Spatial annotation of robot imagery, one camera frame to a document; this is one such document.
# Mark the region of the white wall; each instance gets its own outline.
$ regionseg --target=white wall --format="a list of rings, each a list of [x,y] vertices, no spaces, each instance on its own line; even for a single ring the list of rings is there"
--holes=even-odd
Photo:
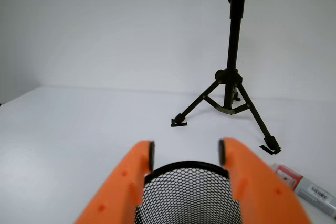
[[[228,35],[227,0],[0,0],[0,102],[41,84],[199,93]],[[335,0],[246,0],[246,90],[334,100],[335,38]]]

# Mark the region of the barcode label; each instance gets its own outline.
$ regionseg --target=barcode label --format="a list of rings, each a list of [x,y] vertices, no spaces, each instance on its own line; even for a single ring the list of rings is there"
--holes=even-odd
[[[329,201],[330,195],[320,187],[316,185],[310,186],[310,191],[313,192],[314,195],[318,196],[320,199],[324,201]]]
[[[328,199],[327,195],[319,191],[317,188],[312,186],[311,189],[314,193],[316,193],[318,196],[322,197],[323,199]]]

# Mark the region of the wire mesh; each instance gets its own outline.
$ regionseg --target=wire mesh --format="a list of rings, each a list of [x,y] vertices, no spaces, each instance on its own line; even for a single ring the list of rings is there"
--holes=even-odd
[[[149,179],[135,224],[241,224],[240,205],[232,199],[229,179],[216,171],[220,167],[202,164],[165,169]]]

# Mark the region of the tripod leg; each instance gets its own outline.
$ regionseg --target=tripod leg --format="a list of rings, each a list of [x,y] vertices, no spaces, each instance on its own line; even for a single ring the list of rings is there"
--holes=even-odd
[[[214,91],[215,88],[217,88],[219,85],[218,81],[215,81],[214,83],[211,84],[207,90],[205,90],[188,108],[186,108],[185,111],[182,113],[178,114],[175,119],[172,119],[172,127],[175,126],[183,126],[187,124],[182,124],[181,123],[185,120],[185,117],[197,106],[199,105],[200,102],[202,102],[212,91]]]
[[[255,120],[257,121],[261,131],[263,132],[265,138],[265,142],[268,146],[268,148],[270,148],[271,150],[275,151],[272,154],[277,154],[280,152],[281,148],[279,147],[278,142],[276,141],[276,139],[274,138],[274,136],[271,136],[271,134],[269,134],[268,129],[266,128],[266,125],[264,124],[264,122],[262,121],[258,111],[256,110],[256,107],[254,107],[250,97],[248,96],[246,90],[244,89],[242,84],[238,85],[238,89],[240,91],[240,93],[242,94],[241,96],[244,98],[245,102],[247,105],[249,105],[249,108],[252,112],[253,117],[255,118]]]

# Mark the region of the tripod stand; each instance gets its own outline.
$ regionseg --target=tripod stand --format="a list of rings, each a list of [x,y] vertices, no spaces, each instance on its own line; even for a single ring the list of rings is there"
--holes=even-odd
[[[218,111],[229,115],[235,115],[239,112],[250,109],[252,115],[254,116],[261,131],[265,136],[264,140],[268,146],[267,148],[262,145],[260,146],[260,148],[262,148],[264,151],[268,152],[271,155],[278,154],[281,151],[281,148],[279,147],[279,144],[274,136],[271,136],[269,131],[267,130],[258,111],[254,107],[250,97],[243,87],[243,78],[238,74],[238,70],[236,69],[240,21],[243,18],[244,1],[245,0],[229,0],[231,25],[226,69],[217,71],[215,75],[215,82],[212,83],[211,86],[207,88],[185,111],[178,114],[174,119],[172,119],[172,127],[187,125],[187,123],[183,123],[185,117],[203,100],[208,102]],[[209,94],[221,84],[225,84],[224,106],[220,106],[209,97]],[[237,89],[240,91],[241,96],[244,98],[246,103],[232,109],[233,101],[240,101],[240,98],[238,98]]]

